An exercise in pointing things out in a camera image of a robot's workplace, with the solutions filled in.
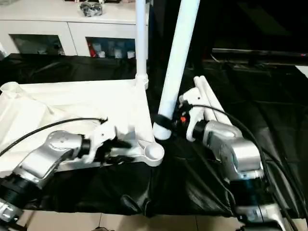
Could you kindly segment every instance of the white pvc pipe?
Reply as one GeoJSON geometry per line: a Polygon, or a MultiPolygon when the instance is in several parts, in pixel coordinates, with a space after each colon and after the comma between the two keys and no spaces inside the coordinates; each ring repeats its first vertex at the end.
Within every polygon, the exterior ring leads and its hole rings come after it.
{"type": "Polygon", "coordinates": [[[136,60],[137,73],[136,80],[144,84],[145,89],[148,88],[149,79],[146,73],[146,10],[145,0],[136,0],[136,30],[137,35],[135,39],[136,45],[136,60]]]}
{"type": "MultiPolygon", "coordinates": [[[[163,94],[158,110],[160,115],[169,119],[172,119],[174,107],[177,102],[199,3],[200,0],[181,1],[163,94]]],[[[156,123],[154,123],[153,126],[153,133],[159,140],[166,140],[171,136],[170,130],[167,130],[156,123]]]]}
{"type": "MultiPolygon", "coordinates": [[[[211,106],[211,103],[206,95],[205,89],[203,88],[203,82],[201,80],[201,77],[196,76],[195,78],[193,78],[193,81],[200,91],[200,95],[202,101],[204,102],[204,105],[211,106]]],[[[217,120],[216,114],[214,114],[213,110],[209,108],[204,109],[204,117],[206,120],[217,120]]]]}
{"type": "MultiPolygon", "coordinates": [[[[211,86],[209,85],[208,81],[206,80],[206,78],[204,76],[200,76],[200,80],[201,80],[204,92],[205,92],[205,94],[208,98],[210,105],[212,107],[215,107],[215,108],[221,110],[221,111],[224,111],[220,102],[219,102],[219,100],[217,99],[215,93],[213,92],[211,86]]],[[[231,121],[229,120],[229,118],[225,114],[217,112],[215,110],[213,110],[213,112],[214,112],[215,117],[216,117],[218,122],[228,124],[228,125],[232,125],[231,121]]]]}

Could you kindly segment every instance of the black strap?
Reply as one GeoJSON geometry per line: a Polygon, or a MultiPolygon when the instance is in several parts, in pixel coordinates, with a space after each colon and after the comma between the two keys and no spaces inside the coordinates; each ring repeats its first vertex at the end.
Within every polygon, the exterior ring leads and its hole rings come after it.
{"type": "Polygon", "coordinates": [[[172,130],[172,120],[164,115],[156,115],[154,117],[154,122],[166,129],[172,130]]]}

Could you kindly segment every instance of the table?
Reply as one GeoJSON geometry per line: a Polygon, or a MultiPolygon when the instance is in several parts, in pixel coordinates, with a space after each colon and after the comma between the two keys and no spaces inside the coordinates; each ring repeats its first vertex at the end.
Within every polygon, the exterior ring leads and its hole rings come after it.
{"type": "MultiPolygon", "coordinates": [[[[265,149],[292,169],[306,195],[308,95],[304,92],[308,79],[294,66],[203,63],[203,68],[225,111],[247,125],[265,149]]],[[[150,66],[147,98],[152,116],[158,111],[165,71],[150,66]]],[[[11,54],[0,62],[0,72],[1,84],[126,79],[134,78],[135,64],[131,60],[11,54]]],[[[193,71],[185,69],[180,94],[193,86],[193,77],[193,71]]],[[[41,197],[27,208],[149,217],[232,216],[226,193],[213,177],[219,170],[211,153],[181,137],[161,144],[165,158],[159,167],[134,163],[57,173],[41,197]],[[227,209],[217,205],[212,195],[227,209]]],[[[269,168],[290,215],[301,218],[302,212],[280,171],[271,161],[269,168]]]]}

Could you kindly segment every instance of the white tray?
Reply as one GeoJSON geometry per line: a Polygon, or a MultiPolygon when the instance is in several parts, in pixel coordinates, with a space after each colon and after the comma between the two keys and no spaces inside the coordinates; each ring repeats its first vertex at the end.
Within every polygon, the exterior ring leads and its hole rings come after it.
{"type": "MultiPolygon", "coordinates": [[[[0,87],[0,150],[46,124],[76,117],[112,120],[118,136],[135,131],[139,141],[154,142],[144,87],[135,80],[85,81],[43,84],[9,82],[0,87]]],[[[55,130],[88,134],[95,121],[55,126],[27,138],[1,156],[0,172],[10,172],[55,130]]]]}

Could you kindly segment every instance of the white pole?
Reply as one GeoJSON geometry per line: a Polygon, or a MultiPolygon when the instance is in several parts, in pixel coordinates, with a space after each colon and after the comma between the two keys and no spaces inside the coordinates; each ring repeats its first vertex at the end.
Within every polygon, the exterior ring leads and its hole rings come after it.
{"type": "Polygon", "coordinates": [[[137,73],[136,80],[144,84],[145,89],[148,88],[149,79],[146,73],[146,12],[145,0],[136,0],[136,30],[137,35],[135,39],[136,44],[136,59],[137,59],[137,73]]]}
{"type": "MultiPolygon", "coordinates": [[[[172,119],[177,102],[180,84],[184,72],[187,54],[192,40],[193,28],[196,21],[200,0],[182,0],[175,28],[162,98],[158,113],[172,119]]],[[[154,123],[154,136],[166,140],[171,131],[154,123]]]]}

